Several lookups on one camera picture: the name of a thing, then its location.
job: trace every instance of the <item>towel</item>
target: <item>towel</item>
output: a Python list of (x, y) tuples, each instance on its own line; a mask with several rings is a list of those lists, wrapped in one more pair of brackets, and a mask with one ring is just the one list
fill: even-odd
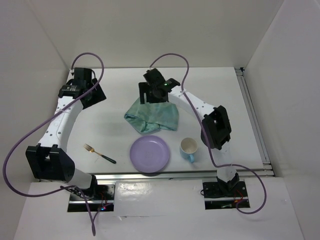
[(176, 105), (170, 102), (140, 104), (138, 98), (125, 113), (124, 119), (141, 134), (160, 129), (176, 131), (179, 112)]

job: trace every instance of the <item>purple plate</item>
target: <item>purple plate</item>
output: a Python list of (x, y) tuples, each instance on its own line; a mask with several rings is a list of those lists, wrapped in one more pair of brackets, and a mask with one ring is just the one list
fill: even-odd
[(168, 145), (157, 136), (142, 136), (135, 140), (130, 148), (130, 160), (134, 168), (143, 173), (160, 171), (169, 158)]

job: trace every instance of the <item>robotic arm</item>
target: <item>robotic arm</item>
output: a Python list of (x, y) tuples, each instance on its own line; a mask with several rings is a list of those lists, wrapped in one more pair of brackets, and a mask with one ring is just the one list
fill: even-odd
[[(69, 80), (59, 91), (59, 99), (55, 112), (90, 89), (97, 79), (92, 79), (92, 70), (75, 68), (73, 79)], [(165, 80), (156, 69), (148, 70), (144, 75), (146, 82), (139, 83), (140, 103), (171, 102), (194, 116), (194, 112), (181, 90), (180, 83), (172, 78)], [(229, 140), (231, 127), (227, 111), (223, 106), (214, 107), (188, 93), (189, 98), (201, 117), (205, 131), (209, 136), (210, 148), (220, 154), (220, 164), (231, 163)], [(56, 117), (36, 146), (28, 146), (25, 155), (36, 179), (61, 181), (82, 189), (89, 198), (101, 192), (94, 175), (82, 172), (75, 167), (74, 161), (66, 154), (67, 143), (79, 113), (106, 99), (100, 85), (81, 101), (77, 101)], [(229, 191), (239, 181), (234, 167), (218, 169), (218, 181)]]

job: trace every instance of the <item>fork handle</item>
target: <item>fork handle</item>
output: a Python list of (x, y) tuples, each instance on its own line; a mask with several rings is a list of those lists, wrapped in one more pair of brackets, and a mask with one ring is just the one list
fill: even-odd
[(107, 156), (102, 155), (102, 154), (100, 156), (103, 157), (104, 159), (108, 160), (109, 162), (113, 163), (113, 164), (117, 163), (115, 160), (111, 159), (110, 157), (107, 157)]

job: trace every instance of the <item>gold fork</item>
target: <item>gold fork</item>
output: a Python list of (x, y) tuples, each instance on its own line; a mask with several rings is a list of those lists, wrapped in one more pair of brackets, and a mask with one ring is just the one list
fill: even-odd
[(103, 155), (103, 154), (101, 154), (101, 153), (99, 153), (99, 152), (96, 152), (95, 149), (94, 149), (93, 147), (89, 146), (88, 144), (84, 144), (83, 147), (84, 147), (87, 151), (89, 151), (90, 153), (96, 153), (96, 154), (98, 154), (99, 156), (103, 157), (104, 159), (108, 160), (109, 162), (111, 162), (111, 163), (113, 163), (113, 164), (116, 164), (116, 163), (117, 163), (115, 160), (111, 159), (110, 157), (107, 157), (107, 156), (105, 156), (105, 155)]

